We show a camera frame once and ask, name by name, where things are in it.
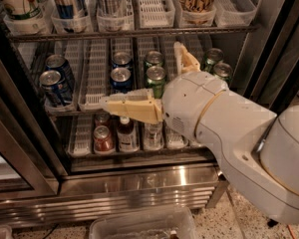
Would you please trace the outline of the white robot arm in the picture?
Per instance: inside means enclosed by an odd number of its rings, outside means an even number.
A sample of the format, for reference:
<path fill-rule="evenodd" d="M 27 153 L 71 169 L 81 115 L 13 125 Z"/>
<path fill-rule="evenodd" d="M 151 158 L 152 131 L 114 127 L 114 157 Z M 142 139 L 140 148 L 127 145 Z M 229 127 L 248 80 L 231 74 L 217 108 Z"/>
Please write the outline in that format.
<path fill-rule="evenodd" d="M 267 217 L 299 224 L 299 105 L 276 114 L 205 71 L 178 75 L 156 100 L 140 89 L 100 99 L 112 115 L 163 121 L 205 145 L 229 183 Z"/>

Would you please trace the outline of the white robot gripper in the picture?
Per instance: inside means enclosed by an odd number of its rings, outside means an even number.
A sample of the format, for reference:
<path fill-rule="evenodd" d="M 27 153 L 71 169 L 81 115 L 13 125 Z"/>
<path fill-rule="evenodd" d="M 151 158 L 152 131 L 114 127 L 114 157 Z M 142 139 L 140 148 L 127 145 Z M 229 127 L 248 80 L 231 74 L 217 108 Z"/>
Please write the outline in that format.
<path fill-rule="evenodd" d="M 228 84 L 208 72 L 200 72 L 200 62 L 183 43 L 175 42 L 173 49 L 179 76 L 165 86 L 161 100 L 154 97 L 152 89 L 139 89 L 101 97 L 101 108 L 111 115 L 145 123 L 157 124 L 164 119 L 172 130 L 195 139 L 202 115 L 219 95 L 228 91 Z"/>

